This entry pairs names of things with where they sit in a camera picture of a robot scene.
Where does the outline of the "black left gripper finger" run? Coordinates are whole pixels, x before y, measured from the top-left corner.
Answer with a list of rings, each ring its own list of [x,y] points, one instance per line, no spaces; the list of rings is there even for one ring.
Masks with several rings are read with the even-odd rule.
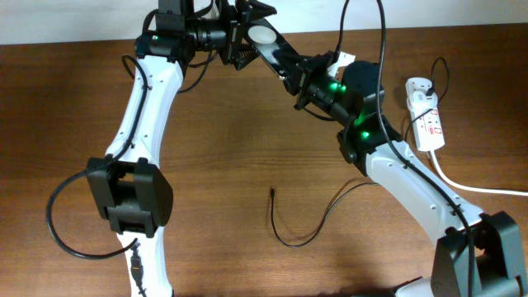
[[[258,0],[236,0],[235,7],[245,20],[258,20],[277,14],[277,10]]]
[[[242,70],[258,57],[259,53],[255,49],[241,49],[239,56],[234,60],[234,67],[237,70]]]

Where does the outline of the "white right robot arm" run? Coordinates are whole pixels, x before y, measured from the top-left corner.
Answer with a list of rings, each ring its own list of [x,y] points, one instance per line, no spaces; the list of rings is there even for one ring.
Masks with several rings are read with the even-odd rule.
[[[384,89],[378,64],[351,62],[337,81],[330,54],[299,61],[286,79],[296,108],[314,104],[343,129],[342,155],[382,186],[422,226],[435,246],[433,270],[379,296],[525,296],[521,231],[506,212],[487,214],[452,191],[417,159],[381,114]]]

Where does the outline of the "black Galaxy flip phone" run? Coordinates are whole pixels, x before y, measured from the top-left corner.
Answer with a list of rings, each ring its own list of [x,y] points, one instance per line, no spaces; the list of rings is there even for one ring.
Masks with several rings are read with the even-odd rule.
[[[259,53],[265,64],[282,81],[285,80],[279,74],[279,65],[273,56],[276,50],[285,50],[298,54],[294,48],[285,40],[271,23],[266,19],[259,19],[247,24],[245,40]]]

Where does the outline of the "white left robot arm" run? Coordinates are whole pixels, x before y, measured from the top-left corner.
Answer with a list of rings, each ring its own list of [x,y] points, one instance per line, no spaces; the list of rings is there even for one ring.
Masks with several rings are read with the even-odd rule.
[[[132,93],[118,132],[103,158],[90,158],[87,181],[99,215],[120,241],[133,296],[172,296],[164,228],[173,190],[160,171],[169,111],[198,51],[218,52],[224,64],[244,67],[243,37],[255,21],[276,14],[259,1],[214,1],[217,15],[192,1],[161,1],[144,20],[134,44]]]

